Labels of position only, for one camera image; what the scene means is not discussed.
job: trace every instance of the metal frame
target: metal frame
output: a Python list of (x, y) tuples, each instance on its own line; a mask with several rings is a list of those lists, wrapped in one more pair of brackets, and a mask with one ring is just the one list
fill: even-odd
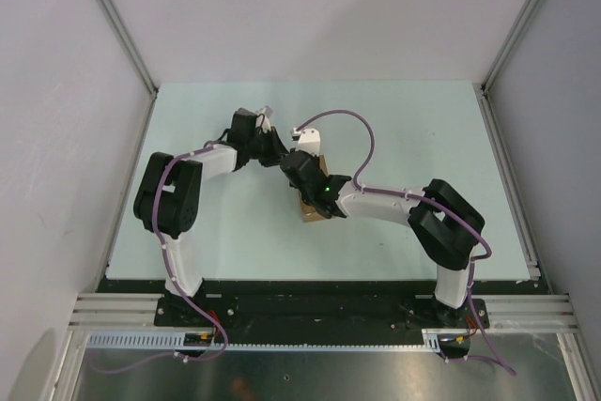
[[(131, 188), (133, 171), (135, 170), (142, 144), (146, 137), (146, 130), (152, 114), (153, 101), (156, 99), (158, 91), (113, 1), (97, 1), (108, 23), (115, 32), (117, 40), (133, 64), (137, 75), (151, 95), (152, 102), (148, 105), (145, 125), (141, 131), (135, 156), (131, 163), (130, 177), (128, 178), (126, 189), (121, 199), (121, 205), (115, 218), (114, 233), (107, 244), (105, 260), (102, 262), (95, 286), (97, 286), (104, 273), (106, 262), (110, 257), (110, 252), (115, 242), (116, 230), (123, 215), (127, 194)], [(536, 253), (530, 225), (522, 207), (514, 170), (509, 160), (507, 149), (502, 141), (494, 112), (487, 98), (487, 92), (510, 58), (513, 50), (532, 21), (534, 14), (540, 8), (541, 2), (542, 0), (526, 1), (484, 82), (475, 87), (486, 130), (500, 169), (501, 179), (516, 221), (518, 234), (531, 270), (532, 279), (541, 276), (541, 271), (539, 270), (540, 260)], [(94, 347), (102, 347), (102, 344), (110, 345), (118, 342), (120, 346), (127, 346), (128, 344), (131, 346), (132, 343), (136, 343), (136, 346), (139, 348), (141, 342), (132, 341), (131, 337), (163, 336), (166, 333), (175, 334), (190, 331), (187, 329), (169, 329), (166, 332), (165, 328), (157, 328), (153, 325), (157, 302), (160, 296), (132, 294), (80, 295), (73, 310), (65, 343), (61, 350), (61, 357), (56, 363), (53, 378), (43, 399), (67, 401), (72, 398), (77, 386), (80, 368), (84, 363), (85, 349), (90, 337), (95, 337), (93, 339)], [(486, 301), (491, 333), (557, 333), (577, 399), (601, 399), (596, 379), (591, 370), (591, 362), (583, 346), (578, 322), (567, 295), (495, 295), (482, 296), (480, 298)], [(196, 328), (193, 331), (209, 332), (208, 328)], [(429, 340), (431, 334), (436, 332), (435, 330), (424, 331), (424, 340)], [(115, 342), (109, 336), (117, 338), (127, 336), (130, 339), (116, 340)]]

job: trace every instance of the gray wall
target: gray wall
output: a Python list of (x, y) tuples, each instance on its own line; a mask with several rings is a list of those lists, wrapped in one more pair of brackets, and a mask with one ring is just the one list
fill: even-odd
[(601, 0), (546, 0), (491, 91), (540, 254), (601, 373)]
[(148, 95), (95, 0), (0, 12), (0, 399), (33, 401), (99, 266)]

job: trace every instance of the cardboard box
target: cardboard box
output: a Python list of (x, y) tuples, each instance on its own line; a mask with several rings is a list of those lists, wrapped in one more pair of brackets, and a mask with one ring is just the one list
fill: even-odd
[[(328, 174), (328, 166), (326, 166), (326, 159), (323, 155), (319, 156), (319, 167), (326, 175)], [(302, 221), (304, 223), (312, 223), (313, 221), (325, 220), (323, 216), (316, 212), (315, 208), (307, 206), (301, 199), (301, 192), (299, 192), (299, 204), (300, 213), (302, 215)]]

